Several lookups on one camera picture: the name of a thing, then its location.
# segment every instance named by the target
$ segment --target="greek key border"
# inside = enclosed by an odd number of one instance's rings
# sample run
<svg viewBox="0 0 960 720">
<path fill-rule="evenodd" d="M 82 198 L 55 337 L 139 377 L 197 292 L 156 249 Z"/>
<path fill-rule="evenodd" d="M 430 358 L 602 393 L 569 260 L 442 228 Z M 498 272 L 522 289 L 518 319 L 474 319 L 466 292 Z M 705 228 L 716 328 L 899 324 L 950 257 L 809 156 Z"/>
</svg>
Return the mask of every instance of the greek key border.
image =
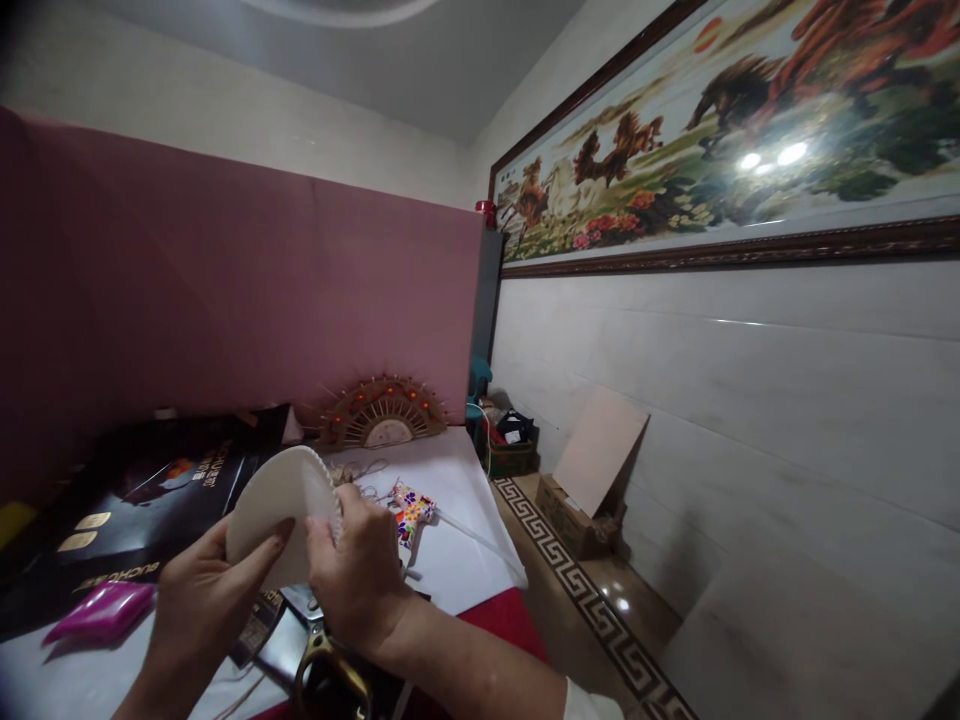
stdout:
<svg viewBox="0 0 960 720">
<path fill-rule="evenodd" d="M 513 478 L 498 478 L 492 482 L 537 546 L 540 555 L 560 581 L 567 597 L 603 646 L 604 652 L 634 697 L 639 701 L 652 700 L 659 703 L 671 720 L 696 720 L 693 710 L 670 684 L 656 661 L 623 622 L 583 566 L 570 555 L 550 527 L 550 523 L 523 494 Z"/>
</svg>

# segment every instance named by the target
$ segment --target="pink backdrop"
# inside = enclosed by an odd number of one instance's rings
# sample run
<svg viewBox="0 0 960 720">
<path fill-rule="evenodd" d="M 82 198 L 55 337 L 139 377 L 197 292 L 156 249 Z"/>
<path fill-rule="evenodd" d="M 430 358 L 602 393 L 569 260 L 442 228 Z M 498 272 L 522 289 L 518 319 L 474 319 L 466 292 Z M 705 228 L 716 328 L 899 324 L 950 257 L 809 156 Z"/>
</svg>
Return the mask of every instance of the pink backdrop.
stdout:
<svg viewBox="0 0 960 720">
<path fill-rule="evenodd" d="M 0 108 L 0 499 L 160 406 L 426 381 L 463 421 L 481 218 Z"/>
</svg>

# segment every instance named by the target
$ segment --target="ceiling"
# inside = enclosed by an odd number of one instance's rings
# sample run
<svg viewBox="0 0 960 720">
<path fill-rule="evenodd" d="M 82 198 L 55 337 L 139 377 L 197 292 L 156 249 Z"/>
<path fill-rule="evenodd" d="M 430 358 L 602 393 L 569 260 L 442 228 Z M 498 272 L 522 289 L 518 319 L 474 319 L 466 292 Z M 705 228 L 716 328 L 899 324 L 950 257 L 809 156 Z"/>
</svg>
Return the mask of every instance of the ceiling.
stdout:
<svg viewBox="0 0 960 720">
<path fill-rule="evenodd" d="M 469 145 L 584 0 L 91 2 Z"/>
</svg>

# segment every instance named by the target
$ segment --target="scissors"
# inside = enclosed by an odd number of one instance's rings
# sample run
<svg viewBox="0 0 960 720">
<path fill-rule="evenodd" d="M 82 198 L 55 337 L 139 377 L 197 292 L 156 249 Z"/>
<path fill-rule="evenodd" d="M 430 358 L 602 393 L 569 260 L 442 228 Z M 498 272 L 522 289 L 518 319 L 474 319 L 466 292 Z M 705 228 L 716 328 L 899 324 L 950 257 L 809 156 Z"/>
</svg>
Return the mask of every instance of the scissors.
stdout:
<svg viewBox="0 0 960 720">
<path fill-rule="evenodd" d="M 337 705 L 346 707 L 345 689 L 352 696 L 356 710 L 355 720 L 373 718 L 373 692 L 370 683 L 357 671 L 343 651 L 334 645 L 327 633 L 323 610 L 307 585 L 292 585 L 281 590 L 283 596 L 307 623 L 307 647 L 297 668 L 293 683 L 293 699 L 297 710 L 305 718 L 334 715 Z M 324 695 L 338 694 L 328 698 L 322 709 L 317 700 Z"/>
</svg>

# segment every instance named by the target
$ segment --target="red flower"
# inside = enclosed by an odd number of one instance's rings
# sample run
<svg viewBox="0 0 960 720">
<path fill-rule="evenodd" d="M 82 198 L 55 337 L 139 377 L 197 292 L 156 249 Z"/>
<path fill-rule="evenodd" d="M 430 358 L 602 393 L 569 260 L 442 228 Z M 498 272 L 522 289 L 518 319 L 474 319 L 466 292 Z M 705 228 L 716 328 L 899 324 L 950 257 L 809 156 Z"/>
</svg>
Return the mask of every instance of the red flower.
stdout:
<svg viewBox="0 0 960 720">
<path fill-rule="evenodd" d="M 617 230 L 621 232 L 633 232 L 640 224 L 640 218 L 636 215 L 621 215 L 617 218 Z"/>
<path fill-rule="evenodd" d="M 657 194 L 652 192 L 647 192 L 646 190 L 641 190 L 636 195 L 633 196 L 633 200 L 630 201 L 630 207 L 635 210 L 646 210 L 648 207 L 653 205 L 657 201 Z"/>
<path fill-rule="evenodd" d="M 610 215 L 601 215 L 598 218 L 594 218 L 587 223 L 587 232 L 592 233 L 594 231 L 606 232 L 613 227 L 616 220 L 613 219 Z"/>
</svg>

